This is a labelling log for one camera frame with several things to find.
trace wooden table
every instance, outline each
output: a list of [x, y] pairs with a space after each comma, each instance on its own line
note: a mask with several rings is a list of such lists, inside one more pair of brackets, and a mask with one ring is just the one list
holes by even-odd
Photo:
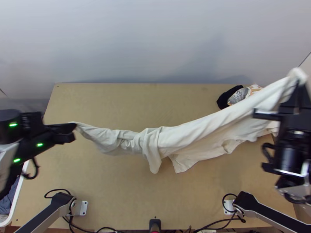
[[[174, 126], [218, 111], [219, 95], [229, 84], [57, 84], [45, 123], [84, 122], [97, 127], [141, 131], [146, 127]], [[26, 223], [48, 204], [43, 195], [55, 188], [69, 189], [89, 202], [87, 215], [74, 223], [85, 229], [148, 229], [149, 219], [160, 218], [163, 229], [200, 228], [224, 215], [221, 200], [226, 193], [250, 192], [272, 208], [295, 216], [291, 203], [275, 190], [278, 176], [263, 172], [260, 146], [272, 142], [264, 136], [245, 142], [230, 155], [197, 163], [175, 174], [164, 159], [152, 174], [140, 156], [108, 156], [76, 133], [76, 141], [55, 146], [39, 155], [39, 176], [25, 181], [18, 200], [15, 226]], [[267, 223], [246, 219], [230, 228], [262, 227]], [[68, 228], [64, 220], [52, 227]]]

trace black cable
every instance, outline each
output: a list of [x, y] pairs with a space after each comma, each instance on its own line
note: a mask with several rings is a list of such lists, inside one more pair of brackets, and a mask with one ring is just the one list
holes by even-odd
[[109, 230], [115, 231], [115, 229], [113, 229], [113, 228], [111, 228], [111, 227], [104, 226], [104, 227], [100, 228], [96, 233], [100, 232], [100, 231], [103, 230], [103, 229], [109, 229]]
[[270, 149], [275, 150], [275, 146], [272, 145], [271, 143], [264, 143], [261, 146], [261, 151], [264, 154], [264, 156], [267, 158], [268, 162], [273, 163], [273, 157], [269, 154], [269, 152], [267, 151], [266, 148], [270, 148]]
[[[50, 194], [51, 192], [55, 192], [55, 191], [65, 191], [65, 192], [67, 192], [69, 195], [71, 195], [71, 193], [70, 193], [68, 190], [63, 189], [63, 188], [57, 188], [57, 189], [53, 189], [53, 190], [48, 191], [48, 192], [44, 195], [44, 198], [52, 198], [51, 196], [48, 196], [48, 194]], [[75, 232], [73, 231], [72, 227], [74, 227], [74, 228], [76, 228], [76, 229], [78, 229], [78, 230], [80, 230], [80, 231], [86, 232], [86, 233], [99, 233], [102, 229], [110, 229], [110, 230], [115, 231], [115, 232], [124, 233], [124, 232], [122, 232], [122, 231], [116, 231], [114, 228], [107, 227], [107, 226], [100, 228], [100, 229], [99, 229], [98, 231], [96, 231], [96, 232], [94, 232], [94, 231], [88, 231], [88, 230], [82, 229], [81, 227], [78, 227], [78, 226], [76, 226], [75, 224], [73, 224], [73, 223], [72, 223], [73, 217], [74, 217], [74, 216], [70, 216], [69, 220], [68, 220], [66, 217], [62, 217], [62, 218], [69, 224], [69, 230], [70, 230], [71, 233], [75, 233]]]
[[[200, 229], [197, 229], [197, 230], [193, 231], [193, 233], [197, 233], [197, 232], [202, 231], [202, 230], [222, 230], [222, 229], [226, 228], [231, 223], [232, 220], [240, 220], [241, 222], [245, 223], [246, 222], [245, 219], [242, 219], [240, 217], [234, 218], [236, 212], [237, 211], [235, 211], [233, 213], [233, 215], [232, 215], [232, 217], [230, 219], [218, 220], [216, 222], [213, 222], [213, 223], [211, 223], [209, 225], [206, 225], [206, 226], [204, 226], [204, 227], [202, 227]], [[209, 228], [210, 226], [215, 225], [216, 223], [221, 223], [221, 222], [225, 222], [225, 221], [228, 221], [228, 223], [225, 226], [223, 226], [223, 227], [220, 227], [220, 228]]]
[[34, 178], [36, 178], [36, 177], [38, 176], [38, 174], [39, 174], [39, 167], [40, 167], [40, 166], [38, 166], [38, 164], [37, 164], [37, 162], [36, 162], [36, 159], [35, 159], [35, 158], [32, 158], [31, 161], [32, 161], [32, 163], [33, 163], [33, 165], [34, 165], [34, 167], [35, 167], [35, 174], [34, 174], [33, 176], [30, 176], [29, 173], [26, 174], [26, 173], [24, 173], [24, 172], [22, 171], [21, 175], [22, 175], [24, 178], [26, 178], [26, 179], [34, 179]]
[[[231, 217], [230, 219], [222, 219], [222, 220], [218, 220], [218, 221], [216, 221], [216, 222], [213, 222], [213, 223], [211, 223], [211, 224], [209, 224], [209, 225], [206, 225], [206, 226], [204, 226], [204, 227], [202, 227], [202, 228], [200, 228], [200, 229], [197, 229], [197, 230], [193, 231], [193, 233], [197, 233], [197, 232], [202, 231], [202, 230], [222, 230], [222, 229], [226, 228], [226, 227], [231, 223], [232, 220], [240, 220], [241, 222], [246, 223], [246, 220], [240, 218], [239, 216], [237, 216], [237, 218], [234, 218], [234, 216], [235, 216], [236, 213], [237, 213], [236, 210], [235, 210], [235, 211], [231, 211], [231, 210], [228, 210], [227, 208], [225, 208], [225, 206], [224, 206], [224, 201], [225, 201], [225, 198], [226, 198], [227, 196], [229, 196], [229, 195], [235, 196], [235, 198], [237, 198], [237, 196], [236, 196], [235, 194], [233, 194], [233, 193], [228, 193], [228, 194], [224, 195], [224, 197], [222, 198], [222, 206], [224, 207], [224, 209], [225, 209], [226, 211], [228, 211], [228, 212], [230, 212], [230, 213], [233, 213], [232, 217]], [[221, 222], [226, 222], [226, 221], [228, 221], [228, 222], [227, 222], [227, 224], [226, 224], [225, 226], [223, 226], [223, 227], [220, 227], [220, 228], [209, 228], [210, 226], [215, 225], [216, 223], [221, 223]]]
[[55, 191], [65, 191], [65, 192], [67, 192], [69, 195], [71, 195], [71, 193], [70, 193], [68, 190], [66, 190], [66, 189], [64, 189], [64, 188], [57, 188], [57, 189], [48, 191], [48, 192], [44, 195], [44, 198], [52, 198], [51, 196], [47, 196], [47, 195], [48, 195], [49, 193], [55, 192]]
[[289, 202], [294, 203], [294, 204], [305, 204], [306, 203], [305, 200], [295, 200], [295, 199], [291, 198], [288, 193], [284, 193], [284, 197], [286, 200], [288, 200]]
[[237, 196], [236, 196], [235, 194], [233, 194], [233, 193], [227, 193], [227, 194], [224, 195], [224, 197], [222, 198], [222, 206], [223, 206], [223, 208], [224, 208], [227, 212], [229, 212], [229, 213], [234, 213], [235, 210], [228, 210], [228, 209], [225, 207], [225, 198], [226, 198], [227, 196], [235, 196], [235, 198], [237, 198]]

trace white laundry basket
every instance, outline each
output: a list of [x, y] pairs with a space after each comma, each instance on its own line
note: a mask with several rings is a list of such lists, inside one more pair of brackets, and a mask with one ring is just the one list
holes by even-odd
[[[29, 160], [24, 163], [23, 171], [27, 170], [28, 164], [29, 164]], [[24, 181], [24, 177], [20, 176], [18, 184], [17, 184], [17, 187], [16, 187], [16, 191], [15, 191], [15, 194], [14, 194], [14, 198], [13, 198], [13, 201], [12, 201], [10, 213], [7, 216], [6, 220], [4, 220], [3, 222], [0, 222], [0, 227], [5, 227], [5, 226], [9, 225], [10, 222], [12, 221], [13, 214], [14, 214], [14, 211], [15, 211], [15, 207], [16, 207], [16, 204], [17, 204], [19, 193], [20, 193], [21, 188], [22, 188], [23, 181]]]

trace white cloth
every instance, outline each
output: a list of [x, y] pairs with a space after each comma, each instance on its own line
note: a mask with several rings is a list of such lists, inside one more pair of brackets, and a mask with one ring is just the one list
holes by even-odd
[[176, 173], [200, 160], [231, 153], [239, 144], [278, 131], [278, 123], [252, 118], [253, 109], [274, 110], [293, 92], [297, 80], [305, 83], [300, 68], [249, 98], [214, 114], [175, 127], [147, 128], [141, 132], [111, 130], [78, 123], [76, 130], [107, 155], [142, 154], [150, 171], [157, 173], [161, 159], [169, 156]]

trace blue fabric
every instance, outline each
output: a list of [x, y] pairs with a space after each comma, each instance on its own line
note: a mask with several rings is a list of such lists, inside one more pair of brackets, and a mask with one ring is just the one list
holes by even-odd
[[16, 178], [14, 184], [11, 186], [11, 190], [9, 191], [8, 195], [6, 195], [2, 200], [0, 200], [0, 214], [10, 213], [18, 181], [19, 177]]

